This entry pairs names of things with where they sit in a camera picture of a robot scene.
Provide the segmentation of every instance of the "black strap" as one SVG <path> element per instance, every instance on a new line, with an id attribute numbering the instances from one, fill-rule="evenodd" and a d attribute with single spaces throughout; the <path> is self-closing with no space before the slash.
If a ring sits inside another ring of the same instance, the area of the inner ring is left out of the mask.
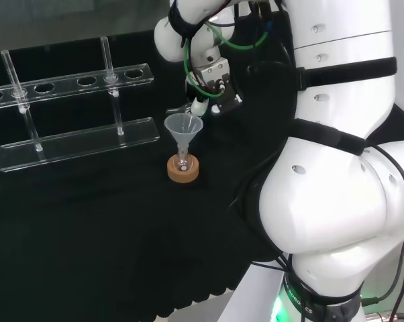
<path id="1" fill-rule="evenodd" d="M 330 126 L 294 119 L 291 122 L 289 136 L 361 156 L 368 147 L 365 139 L 341 132 Z"/>
<path id="2" fill-rule="evenodd" d="M 318 297 L 310 294 L 289 274 L 284 275 L 283 285 L 293 306 L 313 322 L 350 322 L 360 309 L 360 288 L 346 297 Z"/>
<path id="3" fill-rule="evenodd" d="M 176 6 L 176 0 L 170 7 L 168 18 L 170 26 L 173 28 L 173 30 L 175 30 L 178 35 L 183 37 L 183 43 L 181 47 L 184 46 L 184 42 L 186 39 L 193 38 L 199 31 L 199 29 L 201 29 L 200 25 L 192 25 L 191 23 L 184 21 L 184 19 L 181 17 L 180 11 L 178 10 L 178 7 Z"/>
<path id="4" fill-rule="evenodd" d="M 297 87 L 298 91 L 304 91 L 308 87 L 365 81 L 396 73 L 396 57 L 306 70 L 297 68 Z"/>

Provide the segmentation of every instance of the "acrylic test tube rack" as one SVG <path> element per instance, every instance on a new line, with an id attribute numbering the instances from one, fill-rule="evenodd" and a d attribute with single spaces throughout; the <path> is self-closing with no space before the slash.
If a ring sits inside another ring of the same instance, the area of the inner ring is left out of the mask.
<path id="1" fill-rule="evenodd" d="M 108 39 L 101 38 L 105 70 L 20 83 L 8 51 L 1 53 L 11 85 L 0 87 L 0 108 L 17 105 L 30 140 L 0 146 L 0 171 L 21 170 L 41 164 L 128 148 L 159 139 L 151 117 L 123 122 L 119 89 L 154 80 L 147 64 L 113 68 Z M 115 124 L 39 138 L 30 103 L 108 91 Z"/>

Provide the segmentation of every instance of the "white robot link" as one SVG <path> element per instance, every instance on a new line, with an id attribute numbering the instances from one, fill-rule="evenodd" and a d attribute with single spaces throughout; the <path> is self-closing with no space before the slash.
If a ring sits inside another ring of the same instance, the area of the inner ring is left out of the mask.
<path id="1" fill-rule="evenodd" d="M 175 3 L 181 18 L 193 25 L 223 4 L 224 0 Z M 331 70 L 394 57 L 389 0 L 283 0 L 283 5 L 291 20 L 298 69 Z M 231 8 L 213 19 L 234 21 Z M 234 32 L 233 27 L 221 30 L 226 39 Z M 184 59 L 182 36 L 168 18 L 156 26 L 155 40 L 168 61 Z M 199 70 L 211 66 L 204 60 L 208 56 L 223 59 L 209 28 L 201 28 L 193 44 L 191 60 Z M 299 92 L 295 118 L 366 139 L 391 112 L 393 74 L 315 82 Z M 381 148 L 404 171 L 404 142 Z M 404 178 L 397 167 L 375 148 L 359 155 L 290 137 L 264 183 L 259 207 L 267 236 L 293 255 L 299 286 L 324 300 L 329 309 L 324 314 L 330 316 L 323 319 L 365 321 L 360 287 L 375 265 L 404 241 Z M 300 321 L 305 312 L 308 321 L 315 321 L 317 305 L 306 305 L 305 295 L 296 294 L 299 289 L 285 278 L 280 298 L 289 319 Z"/>

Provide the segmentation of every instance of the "black table surface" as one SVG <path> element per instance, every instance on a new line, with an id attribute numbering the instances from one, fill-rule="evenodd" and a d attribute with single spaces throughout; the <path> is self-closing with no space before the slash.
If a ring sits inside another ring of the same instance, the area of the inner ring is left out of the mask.
<path id="1" fill-rule="evenodd" d="M 250 36 L 242 30 L 234 42 L 247 44 Z M 205 118 L 190 145 L 199 178 L 179 185 L 167 177 L 176 144 L 163 121 L 167 109 L 186 101 L 183 66 L 159 57 L 152 32 L 114 36 L 110 46 L 115 66 L 150 65 L 154 82 L 122 90 L 121 108 L 124 121 L 152 116 L 160 139 L 0 172 L 1 322 L 153 321 L 235 289 L 263 255 L 226 209 L 242 174 L 284 140 L 295 108 L 287 75 L 249 75 L 253 52 L 222 49 L 245 103 Z M 271 43 L 258 53 L 282 59 Z M 99 39 L 11 56 L 21 81 L 103 69 Z M 0 57 L 0 85 L 7 83 Z M 113 123 L 105 92 L 34 103 L 31 111 L 40 136 Z M 0 109 L 0 145 L 26 139 L 17 109 Z M 395 107 L 372 139 L 404 140 L 404 112 Z"/>

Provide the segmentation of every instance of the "green cable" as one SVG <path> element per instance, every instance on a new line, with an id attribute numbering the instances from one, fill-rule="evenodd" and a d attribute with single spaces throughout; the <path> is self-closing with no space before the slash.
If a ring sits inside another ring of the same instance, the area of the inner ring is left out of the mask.
<path id="1" fill-rule="evenodd" d="M 195 80 L 193 80 L 193 77 L 190 75 L 189 66 L 187 65 L 188 56 L 189 56 L 189 41 L 187 40 L 186 46 L 184 49 L 184 70 L 186 71 L 186 75 L 189 78 L 190 83 L 193 85 L 193 87 L 195 87 L 202 95 L 205 95 L 207 97 L 216 99 L 216 98 L 222 96 L 223 92 L 221 92 L 220 94 L 211 94 L 211 93 L 205 92 L 203 89 L 201 89 L 199 86 L 196 85 Z"/>
<path id="2" fill-rule="evenodd" d="M 228 46 L 230 46 L 230 47 L 232 47 L 232 48 L 238 49 L 238 50 L 251 50 L 251 49 L 254 49 L 254 46 L 253 46 L 253 45 L 249 45 L 249 46 L 239 46 L 239 45 L 235 45 L 235 44 L 233 44 L 233 43 L 227 41 L 227 40 L 223 37 L 223 35 L 221 34 L 221 32 L 219 32 L 217 29 L 215 29 L 212 25 L 210 25 L 209 23 L 206 23 L 206 25 L 207 25 L 208 28 L 211 29 L 211 30 L 213 31 L 213 33 L 215 33 L 215 35 L 216 35 L 218 38 L 220 38 L 220 39 L 222 40 L 222 42 L 224 42 L 226 45 L 228 45 Z M 268 33 L 265 32 L 265 33 L 263 34 L 263 36 L 257 41 L 257 43 L 256 43 L 255 46 L 258 47 L 259 45 L 261 45 L 261 44 L 265 41 L 265 39 L 266 39 L 267 37 L 268 37 Z"/>

